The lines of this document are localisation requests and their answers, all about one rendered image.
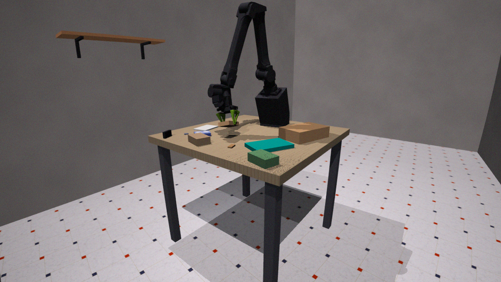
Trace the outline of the wooden puzzle tray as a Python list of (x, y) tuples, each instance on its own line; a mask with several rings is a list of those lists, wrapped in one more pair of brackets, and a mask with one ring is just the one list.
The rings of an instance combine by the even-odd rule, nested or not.
[(233, 121), (231, 121), (231, 120), (218, 123), (218, 127), (235, 127), (235, 126), (239, 126), (239, 122), (236, 122), (235, 125), (233, 124)]

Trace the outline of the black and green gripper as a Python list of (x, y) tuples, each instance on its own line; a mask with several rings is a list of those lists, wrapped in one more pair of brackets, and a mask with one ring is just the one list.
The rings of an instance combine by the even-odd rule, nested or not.
[[(218, 119), (220, 119), (220, 122), (223, 122), (223, 121), (225, 121), (225, 114), (231, 113), (233, 124), (235, 125), (237, 118), (238, 118), (238, 115), (240, 113), (237, 109), (238, 109), (238, 107), (233, 106), (233, 105), (230, 105), (228, 107), (217, 108), (217, 111), (221, 111), (221, 112), (216, 114), (216, 115), (217, 115)], [(234, 114), (236, 114), (236, 118), (234, 118)], [(222, 121), (221, 117), (222, 117), (223, 121)]]

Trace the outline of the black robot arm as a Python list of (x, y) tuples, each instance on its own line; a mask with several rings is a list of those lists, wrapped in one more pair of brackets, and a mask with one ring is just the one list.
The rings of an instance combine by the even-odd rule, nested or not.
[[(240, 54), (243, 49), (245, 37), (249, 23), (253, 20), (258, 54), (258, 65), (256, 78), (264, 81), (261, 95), (277, 96), (282, 89), (275, 84), (276, 72), (270, 65), (268, 55), (268, 44), (265, 32), (265, 11), (266, 6), (257, 2), (243, 2), (239, 5), (236, 17), (238, 17), (236, 30), (233, 35), (227, 62), (222, 71), (221, 84), (211, 84), (208, 88), (208, 97), (212, 98), (215, 108), (228, 107), (232, 105), (231, 88), (234, 87)], [(223, 91), (223, 94), (222, 94)]]

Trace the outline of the green rectangular block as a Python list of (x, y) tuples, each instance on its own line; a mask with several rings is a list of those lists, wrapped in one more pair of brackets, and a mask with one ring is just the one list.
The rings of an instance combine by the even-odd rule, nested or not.
[(270, 168), (279, 165), (279, 156), (265, 150), (248, 152), (248, 162), (261, 168)]

